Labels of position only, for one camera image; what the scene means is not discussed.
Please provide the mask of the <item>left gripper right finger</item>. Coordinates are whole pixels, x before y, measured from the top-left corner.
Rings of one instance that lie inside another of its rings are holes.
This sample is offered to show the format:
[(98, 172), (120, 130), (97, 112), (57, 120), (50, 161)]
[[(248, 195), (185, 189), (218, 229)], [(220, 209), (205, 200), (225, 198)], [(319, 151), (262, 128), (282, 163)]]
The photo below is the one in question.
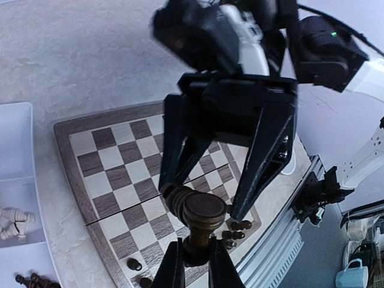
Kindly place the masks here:
[(209, 287), (245, 287), (224, 246), (224, 242), (216, 237), (211, 238), (211, 247), (209, 252)]

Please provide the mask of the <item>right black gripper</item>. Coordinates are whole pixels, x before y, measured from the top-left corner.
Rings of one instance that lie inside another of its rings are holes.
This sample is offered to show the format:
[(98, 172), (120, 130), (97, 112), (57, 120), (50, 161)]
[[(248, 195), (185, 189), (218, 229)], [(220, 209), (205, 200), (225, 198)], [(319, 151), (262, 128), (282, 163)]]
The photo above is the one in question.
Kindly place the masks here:
[(185, 73), (164, 102), (158, 188), (182, 185), (212, 140), (249, 147), (232, 204), (241, 221), (292, 159), (298, 83), (291, 78)]

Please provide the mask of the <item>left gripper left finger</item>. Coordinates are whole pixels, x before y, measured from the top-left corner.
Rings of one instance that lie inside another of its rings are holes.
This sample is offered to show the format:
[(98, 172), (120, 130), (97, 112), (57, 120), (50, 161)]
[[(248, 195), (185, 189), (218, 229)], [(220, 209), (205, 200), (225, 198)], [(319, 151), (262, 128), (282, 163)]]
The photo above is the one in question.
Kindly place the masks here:
[(152, 288), (184, 288), (184, 246), (182, 238), (169, 244), (151, 285)]

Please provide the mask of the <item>dark chess rook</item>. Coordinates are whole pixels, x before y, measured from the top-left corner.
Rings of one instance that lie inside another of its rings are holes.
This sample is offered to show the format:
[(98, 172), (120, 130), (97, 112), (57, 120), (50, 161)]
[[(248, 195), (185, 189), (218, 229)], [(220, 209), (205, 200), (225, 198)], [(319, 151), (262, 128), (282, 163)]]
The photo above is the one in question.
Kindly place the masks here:
[(142, 277), (139, 281), (141, 288), (151, 288), (152, 286), (152, 280), (147, 277)]
[(175, 184), (164, 185), (160, 193), (171, 214), (190, 231), (182, 243), (184, 263), (187, 267), (206, 264), (211, 236), (224, 223), (227, 204), (214, 194)]

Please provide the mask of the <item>dark chess pawn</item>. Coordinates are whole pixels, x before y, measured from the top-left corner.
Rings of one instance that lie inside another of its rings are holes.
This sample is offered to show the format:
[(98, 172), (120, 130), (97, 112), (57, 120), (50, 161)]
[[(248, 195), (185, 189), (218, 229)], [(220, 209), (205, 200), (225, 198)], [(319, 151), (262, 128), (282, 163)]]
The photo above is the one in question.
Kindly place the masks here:
[(239, 240), (245, 238), (245, 233), (242, 231), (229, 231), (225, 230), (221, 233), (224, 240)]
[(140, 271), (142, 269), (142, 264), (134, 258), (127, 259), (127, 266), (132, 271)]
[(248, 220), (243, 220), (243, 221), (240, 221), (240, 222), (231, 222), (230, 224), (230, 227), (232, 230), (248, 230), (248, 229), (251, 229), (252, 228), (252, 222), (248, 221)]

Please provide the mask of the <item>wooden chess board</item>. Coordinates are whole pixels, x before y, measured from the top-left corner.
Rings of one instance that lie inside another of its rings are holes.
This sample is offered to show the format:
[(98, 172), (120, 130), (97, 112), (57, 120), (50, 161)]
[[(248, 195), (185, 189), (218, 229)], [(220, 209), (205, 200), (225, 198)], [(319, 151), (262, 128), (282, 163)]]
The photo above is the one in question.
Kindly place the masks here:
[[(54, 125), (62, 165), (115, 287), (155, 276), (167, 246), (188, 235), (158, 192), (163, 105), (130, 106)], [(142, 264), (132, 271), (127, 259)]]

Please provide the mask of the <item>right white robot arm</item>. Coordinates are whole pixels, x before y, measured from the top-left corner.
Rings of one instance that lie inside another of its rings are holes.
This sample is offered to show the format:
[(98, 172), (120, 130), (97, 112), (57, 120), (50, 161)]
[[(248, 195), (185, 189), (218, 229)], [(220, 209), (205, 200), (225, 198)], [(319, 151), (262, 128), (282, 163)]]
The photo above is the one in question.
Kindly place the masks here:
[(362, 92), (383, 100), (383, 52), (317, 10), (300, 19), (296, 1), (168, 1), (152, 34), (193, 69), (163, 102), (158, 189), (184, 223), (224, 203), (184, 187), (212, 142), (247, 149), (230, 212), (242, 220), (261, 192), (293, 163), (298, 85)]

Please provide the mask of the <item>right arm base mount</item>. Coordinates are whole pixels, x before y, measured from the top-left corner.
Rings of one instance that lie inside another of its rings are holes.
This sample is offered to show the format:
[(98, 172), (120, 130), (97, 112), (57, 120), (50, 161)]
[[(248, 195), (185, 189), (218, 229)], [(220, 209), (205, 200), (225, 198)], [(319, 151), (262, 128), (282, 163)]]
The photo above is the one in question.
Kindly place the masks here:
[(293, 201), (292, 209), (301, 224), (309, 219), (312, 225), (318, 226), (322, 221), (325, 206), (342, 202), (352, 192), (354, 189), (341, 188), (337, 180), (336, 166), (324, 174), (323, 180), (319, 180), (315, 172), (310, 172)]

